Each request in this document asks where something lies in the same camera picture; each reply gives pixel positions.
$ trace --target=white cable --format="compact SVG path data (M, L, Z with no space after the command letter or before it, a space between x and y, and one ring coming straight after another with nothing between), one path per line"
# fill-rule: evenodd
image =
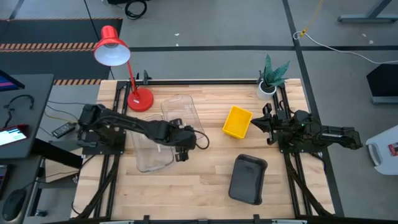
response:
M295 33L293 34L293 39L299 40L300 37L299 37L298 34L301 34L301 32L295 32ZM326 47L326 48L328 48L328 49L330 49L330 50L334 50L335 52L339 52L339 53L353 54L353 55L356 55L356 56L360 56L361 58L366 59L368 62L371 62L371 63L375 63L375 64L380 65L380 64L384 64L384 63L397 63L397 62L398 62L398 60L390 61L390 62L374 62L374 61L368 59L367 57L365 57L365 56L363 56L363 55L360 55L360 54L357 54L357 53L355 53L355 52L348 52L348 51L343 51L343 50L337 50L337 49L334 49L334 48L332 48L332 47L326 46L325 44L321 44L321 43L317 42L316 40L312 39L308 34L305 34L305 35L306 35L310 40L312 40L312 42L318 44L319 46Z

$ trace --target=computer mouse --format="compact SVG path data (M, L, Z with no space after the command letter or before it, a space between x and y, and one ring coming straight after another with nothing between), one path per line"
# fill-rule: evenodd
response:
M26 197L24 189L18 189L8 196L2 208L2 218L5 221L11 221L17 218L22 209Z

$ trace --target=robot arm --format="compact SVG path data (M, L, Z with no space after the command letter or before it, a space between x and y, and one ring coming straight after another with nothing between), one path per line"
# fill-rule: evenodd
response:
M317 152L317 149L333 143L349 149L363 146L354 128L324 126L306 111L296 111L291 119L284 112L277 111L277 114L271 115L271 111L271 104L268 103L262 110L264 116L251 121L262 132L269 133L268 144L279 141L284 149L292 152Z
M117 141L114 127L145 134L157 144L184 147L188 150L194 149L197 141L191 126L180 128L167 121L143 121L106 109L104 105L85 105L78 124L79 139L82 133L94 131L102 142L110 146Z

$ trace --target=yellow container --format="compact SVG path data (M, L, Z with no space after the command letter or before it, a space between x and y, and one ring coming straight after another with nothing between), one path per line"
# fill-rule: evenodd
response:
M238 139L244 138L253 113L237 106L232 106L225 121L223 131Z

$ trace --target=concrete floor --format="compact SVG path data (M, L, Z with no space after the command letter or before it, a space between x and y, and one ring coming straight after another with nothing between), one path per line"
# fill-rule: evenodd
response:
M337 23L340 14L365 13L376 2L378 0L325 1L308 33L327 45L398 45L395 35L398 23ZM124 17L122 9L101 0L87 0L87 3L93 17ZM1 1L0 18L8 18L16 4L17 0ZM295 26L303 29L318 0L289 0L289 4ZM397 10L398 1L393 1L385 12ZM17 14L17 18L74 17L88 17L82 0L25 0ZM176 44L293 46L280 0L152 0L142 19L123 20L121 38L130 47L172 47ZM300 44L314 45L308 39L300 40ZM398 60L397 51L360 53L378 61ZM135 52L131 63L134 73L146 69L152 78L257 78L266 54L272 57L275 66L288 60L292 62L287 77L302 77L294 51ZM323 124L353 126L360 132L362 142L397 125L398 106L374 106L370 102L366 75L377 65L336 52L304 52L303 55ZM128 76L124 67L114 67L113 72L117 79ZM54 86L50 99L94 103L97 92L98 86ZM81 106L54 107L76 116L81 110ZM42 121L42 127L49 131L61 124L63 122L50 122L47 118ZM50 140L42 131L39 137ZM395 209L398 177L377 173L365 148L350 151L332 146L329 152L347 217L398 220ZM26 223L67 219L74 193L74 188L45 190L40 209L49 210L50 215L28 218ZM53 195L66 196L54 200Z

